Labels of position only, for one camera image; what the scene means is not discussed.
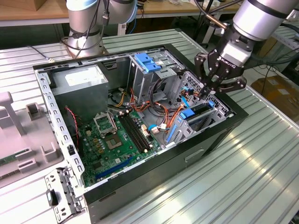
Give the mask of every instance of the wooden shelf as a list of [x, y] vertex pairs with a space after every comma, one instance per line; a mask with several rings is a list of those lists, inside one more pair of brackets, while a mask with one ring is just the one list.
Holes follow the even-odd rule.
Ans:
[[[240, 6], [235, 4], [224, 11], [237, 11]], [[144, 4], [145, 14], [175, 14], [175, 13], [196, 13], [199, 9], [191, 3], [184, 2], [181, 5], [174, 5], [167, 0], [163, 2], [147, 1]], [[34, 19], [58, 19], [68, 18], [68, 10], [65, 0], [47, 0], [37, 11], [0, 6], [0, 21], [13, 20], [34, 20]]]

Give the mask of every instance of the ribbed aluminum surface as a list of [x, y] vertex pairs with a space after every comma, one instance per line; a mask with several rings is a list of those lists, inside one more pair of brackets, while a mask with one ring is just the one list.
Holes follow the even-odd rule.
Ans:
[[[173, 43], [192, 62], [203, 51], [176, 30], [104, 39], [109, 52], [166, 43]], [[70, 58], [60, 44], [38, 48], [55, 60]], [[44, 62], [27, 48], [0, 51], [0, 91], [22, 93], [13, 95], [15, 109], [37, 99], [43, 104], [31, 66]], [[217, 150], [100, 223], [288, 223], [299, 209], [299, 129], [250, 88], [229, 95], [249, 117]], [[0, 201], [9, 202], [1, 203], [0, 220], [55, 220], [41, 191], [43, 175], [0, 189]], [[15, 215], [22, 211], [25, 216]], [[89, 223], [85, 218], [70, 222]]]
[[[290, 24], [299, 27], [299, 22], [290, 22]], [[290, 49], [297, 49], [299, 41], [295, 39], [295, 34], [296, 32], [288, 27], [278, 27], [272, 36]]]

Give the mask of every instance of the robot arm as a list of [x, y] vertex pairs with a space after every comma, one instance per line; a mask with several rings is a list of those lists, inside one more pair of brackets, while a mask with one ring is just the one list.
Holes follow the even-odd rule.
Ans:
[[199, 53], [195, 57], [196, 75], [202, 83], [199, 97], [245, 88], [244, 64], [255, 43], [268, 39], [298, 3], [299, 0], [245, 0], [216, 48], [208, 55]]
[[68, 50], [80, 57], [99, 55], [103, 51], [100, 25], [131, 22], [137, 12], [137, 0], [67, 0], [70, 37]]

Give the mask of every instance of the yellow wire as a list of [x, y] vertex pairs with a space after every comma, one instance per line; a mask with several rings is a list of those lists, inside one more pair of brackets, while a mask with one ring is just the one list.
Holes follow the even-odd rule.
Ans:
[[125, 93], [123, 92], [122, 96], [121, 96], [121, 101], [120, 101], [120, 103], [118, 105], [115, 105], [116, 107], [120, 107], [122, 105], [124, 96], [125, 96]]

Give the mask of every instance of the open computer tower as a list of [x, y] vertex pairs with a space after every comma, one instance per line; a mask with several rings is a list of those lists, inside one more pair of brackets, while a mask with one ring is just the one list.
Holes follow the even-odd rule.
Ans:
[[247, 116], [226, 94], [198, 98], [195, 67], [172, 45], [34, 66], [56, 148], [45, 177], [61, 223], [92, 223], [214, 150]]

